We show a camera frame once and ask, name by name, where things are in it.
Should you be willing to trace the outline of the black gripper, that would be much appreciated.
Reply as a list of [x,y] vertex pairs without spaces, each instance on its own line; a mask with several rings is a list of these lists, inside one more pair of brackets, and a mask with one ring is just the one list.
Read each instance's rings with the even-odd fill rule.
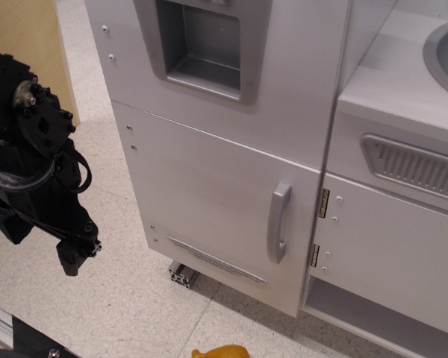
[[33,227],[62,240],[56,249],[66,276],[77,276],[84,262],[102,249],[98,228],[76,194],[53,181],[27,190],[0,187],[0,231],[4,236],[18,245]]

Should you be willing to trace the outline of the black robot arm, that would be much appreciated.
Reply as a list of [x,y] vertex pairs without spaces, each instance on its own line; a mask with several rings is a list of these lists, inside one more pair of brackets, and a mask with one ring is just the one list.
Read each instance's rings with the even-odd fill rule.
[[27,64],[0,53],[0,231],[15,245],[34,227],[58,238],[68,276],[102,248],[78,200],[92,174],[69,137],[72,119]]

